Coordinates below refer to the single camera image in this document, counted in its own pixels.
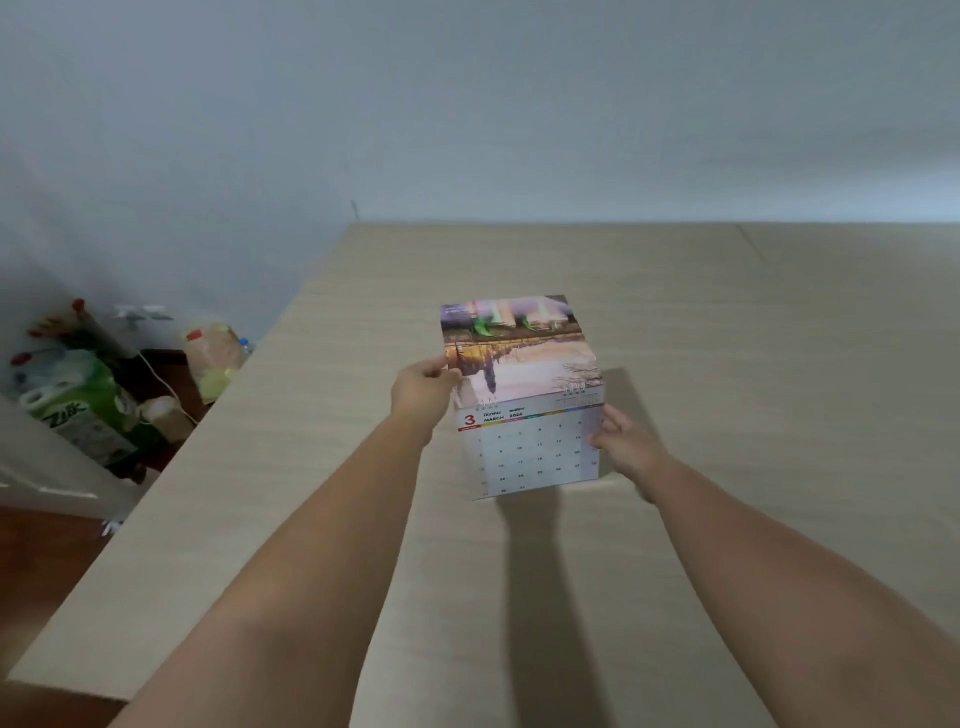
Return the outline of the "person's left hand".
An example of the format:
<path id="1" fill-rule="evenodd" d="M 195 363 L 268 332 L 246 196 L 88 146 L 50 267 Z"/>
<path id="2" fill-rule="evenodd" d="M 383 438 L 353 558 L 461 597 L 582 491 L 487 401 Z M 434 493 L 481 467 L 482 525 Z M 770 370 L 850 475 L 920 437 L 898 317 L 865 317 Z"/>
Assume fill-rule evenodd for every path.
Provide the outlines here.
<path id="1" fill-rule="evenodd" d="M 425 377 L 423 361 L 402 369 L 390 391 L 389 419 L 425 447 L 450 410 L 462 377 Z"/>

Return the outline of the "person's right hand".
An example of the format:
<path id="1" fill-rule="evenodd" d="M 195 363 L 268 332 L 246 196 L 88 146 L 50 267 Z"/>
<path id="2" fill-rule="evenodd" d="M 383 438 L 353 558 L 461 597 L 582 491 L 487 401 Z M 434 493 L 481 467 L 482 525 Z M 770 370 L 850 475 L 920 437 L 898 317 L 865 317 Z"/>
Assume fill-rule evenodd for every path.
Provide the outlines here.
<path id="1" fill-rule="evenodd" d="M 669 472 L 673 458 L 653 430 L 624 415 L 624 433 L 604 432 L 601 421 L 600 429 L 589 436 L 588 442 L 606 455 L 618 474 L 630 480 L 645 502 L 655 505 L 659 486 Z"/>

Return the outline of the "spiral-bound desk calendar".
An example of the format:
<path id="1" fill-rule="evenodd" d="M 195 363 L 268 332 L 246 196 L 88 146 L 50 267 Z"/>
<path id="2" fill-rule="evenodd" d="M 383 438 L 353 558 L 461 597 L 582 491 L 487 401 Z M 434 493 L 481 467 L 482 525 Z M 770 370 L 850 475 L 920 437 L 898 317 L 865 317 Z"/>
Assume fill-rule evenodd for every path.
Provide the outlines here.
<path id="1" fill-rule="evenodd" d="M 566 296 L 445 304 L 439 321 L 473 501 L 599 479 L 606 386 Z"/>

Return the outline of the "person's right forearm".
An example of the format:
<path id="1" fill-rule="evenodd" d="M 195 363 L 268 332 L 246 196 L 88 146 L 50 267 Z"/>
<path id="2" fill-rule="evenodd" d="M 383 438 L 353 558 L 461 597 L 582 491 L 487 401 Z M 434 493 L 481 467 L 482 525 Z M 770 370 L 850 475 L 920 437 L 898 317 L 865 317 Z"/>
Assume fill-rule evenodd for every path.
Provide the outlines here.
<path id="1" fill-rule="evenodd" d="M 960 642 L 898 592 L 664 452 L 635 480 L 780 728 L 960 728 Z"/>

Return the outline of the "person's left forearm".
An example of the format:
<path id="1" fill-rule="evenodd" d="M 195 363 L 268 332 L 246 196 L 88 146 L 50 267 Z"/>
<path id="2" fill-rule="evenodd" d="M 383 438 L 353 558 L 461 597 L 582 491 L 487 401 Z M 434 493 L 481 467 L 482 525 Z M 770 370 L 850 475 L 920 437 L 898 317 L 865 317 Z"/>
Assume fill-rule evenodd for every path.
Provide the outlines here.
<path id="1" fill-rule="evenodd" d="M 437 424 L 390 413 L 109 728 L 349 728 Z"/>

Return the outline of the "clear plastic bag with bottle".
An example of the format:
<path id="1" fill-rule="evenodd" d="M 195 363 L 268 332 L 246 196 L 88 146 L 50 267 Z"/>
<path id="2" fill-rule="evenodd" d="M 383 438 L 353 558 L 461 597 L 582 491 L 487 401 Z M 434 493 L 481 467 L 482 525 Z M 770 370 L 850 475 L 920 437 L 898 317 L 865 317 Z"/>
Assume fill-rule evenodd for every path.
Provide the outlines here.
<path id="1" fill-rule="evenodd" d="M 205 406 L 227 390 L 251 354 L 249 341 L 225 323 L 209 323 L 189 330 L 184 352 L 193 382 Z"/>

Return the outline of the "white plastic bag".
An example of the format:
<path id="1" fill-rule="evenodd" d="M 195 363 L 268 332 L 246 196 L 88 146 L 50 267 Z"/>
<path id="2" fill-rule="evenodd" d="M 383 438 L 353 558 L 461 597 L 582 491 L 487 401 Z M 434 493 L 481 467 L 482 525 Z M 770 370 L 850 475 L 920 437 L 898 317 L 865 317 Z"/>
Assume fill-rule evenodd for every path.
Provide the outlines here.
<path id="1" fill-rule="evenodd" d="M 148 399 L 138 406 L 140 420 L 171 445 L 181 445 L 196 430 L 197 424 L 171 395 Z"/>

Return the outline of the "green tissue roll pack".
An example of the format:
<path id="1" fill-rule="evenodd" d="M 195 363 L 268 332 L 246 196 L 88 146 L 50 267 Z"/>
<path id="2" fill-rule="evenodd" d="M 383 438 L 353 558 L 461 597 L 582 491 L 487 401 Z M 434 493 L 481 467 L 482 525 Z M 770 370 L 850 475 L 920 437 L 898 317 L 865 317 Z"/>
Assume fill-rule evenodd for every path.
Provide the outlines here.
<path id="1" fill-rule="evenodd" d="M 20 409 L 102 467 L 138 453 L 137 401 L 94 353 L 73 349 L 27 378 Z"/>

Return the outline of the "red-capped bottles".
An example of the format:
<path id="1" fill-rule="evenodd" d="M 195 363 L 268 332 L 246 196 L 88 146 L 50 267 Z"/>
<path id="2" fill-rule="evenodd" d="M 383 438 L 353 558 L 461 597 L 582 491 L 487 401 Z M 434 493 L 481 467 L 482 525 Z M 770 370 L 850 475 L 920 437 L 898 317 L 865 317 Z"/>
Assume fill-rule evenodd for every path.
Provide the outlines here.
<path id="1" fill-rule="evenodd" d="M 62 359 L 70 351 L 96 351 L 98 336 L 90 327 L 88 302 L 74 298 L 67 313 L 35 323 L 28 331 L 29 346 L 8 360 L 15 375 L 27 375 Z"/>

